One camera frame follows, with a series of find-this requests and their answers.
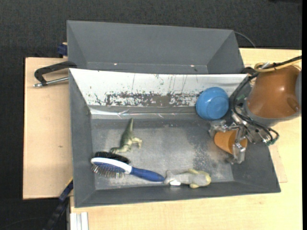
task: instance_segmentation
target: bin floor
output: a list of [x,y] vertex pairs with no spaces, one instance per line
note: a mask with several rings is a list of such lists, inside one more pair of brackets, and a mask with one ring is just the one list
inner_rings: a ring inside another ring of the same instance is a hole
[[[93,152],[109,151],[118,147],[125,123],[105,122],[93,119],[92,142]],[[225,161],[227,153],[219,149],[208,133],[208,122],[195,121],[144,121],[134,120],[134,135],[143,140],[141,149],[132,146],[131,152],[120,153],[131,160],[137,168],[152,170],[165,176],[167,170],[181,173],[188,168],[206,171],[212,182],[233,181],[230,164]],[[123,178],[106,178],[95,175],[97,190],[161,185],[136,176],[125,175]]]

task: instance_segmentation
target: black cable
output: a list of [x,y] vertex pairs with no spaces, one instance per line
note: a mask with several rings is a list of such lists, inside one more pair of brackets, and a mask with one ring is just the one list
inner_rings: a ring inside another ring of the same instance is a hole
[[237,35],[239,35],[239,36],[245,38],[246,40],[248,40],[248,42],[249,42],[254,48],[256,48],[256,45],[255,45],[247,36],[245,36],[245,35],[243,35],[242,33],[239,33],[239,32],[235,32],[235,34],[237,34]]
[[266,67],[266,69],[274,68],[274,67],[277,67],[277,66],[282,66],[282,65],[285,65],[285,64],[297,61],[297,60],[301,60],[301,59],[302,59],[302,56],[297,56],[297,57],[294,57],[292,59],[286,60],[284,62],[278,62],[278,63],[274,62],[274,63],[270,64],[268,67]]

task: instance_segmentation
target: toy dinosaur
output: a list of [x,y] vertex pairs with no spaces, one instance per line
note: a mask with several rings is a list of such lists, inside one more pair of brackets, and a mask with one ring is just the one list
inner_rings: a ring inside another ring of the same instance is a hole
[[133,118],[130,119],[124,133],[121,136],[119,147],[111,148],[110,152],[124,153],[126,151],[131,151],[131,146],[133,143],[137,143],[139,149],[141,148],[142,140],[134,136],[132,129],[133,129]]
[[191,188],[198,188],[209,185],[211,183],[211,177],[207,172],[197,171],[195,169],[188,169],[187,172],[175,175],[171,171],[166,171],[164,184],[179,186],[182,183],[190,185]]

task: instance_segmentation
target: orange cup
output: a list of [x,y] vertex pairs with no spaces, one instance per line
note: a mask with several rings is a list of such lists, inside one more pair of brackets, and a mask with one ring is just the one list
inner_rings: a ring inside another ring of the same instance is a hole
[[[214,136],[214,143],[222,150],[234,154],[232,146],[235,143],[236,139],[236,129],[228,130],[226,132],[218,131]],[[245,147],[248,145],[248,140],[243,139],[240,142],[242,147]]]

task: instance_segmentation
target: brush bristles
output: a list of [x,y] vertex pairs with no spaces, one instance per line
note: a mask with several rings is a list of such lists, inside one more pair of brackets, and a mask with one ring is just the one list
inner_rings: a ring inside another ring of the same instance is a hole
[[95,153],[94,158],[106,158],[106,159],[114,159],[126,164],[130,164],[130,160],[127,159],[124,156],[118,155],[118,154],[114,154],[111,152],[106,152],[106,151],[98,151]]
[[123,172],[111,171],[110,168],[107,166],[98,166],[98,165],[93,164],[92,171],[96,174],[99,174],[105,177],[112,177],[112,178],[123,178],[124,177]]

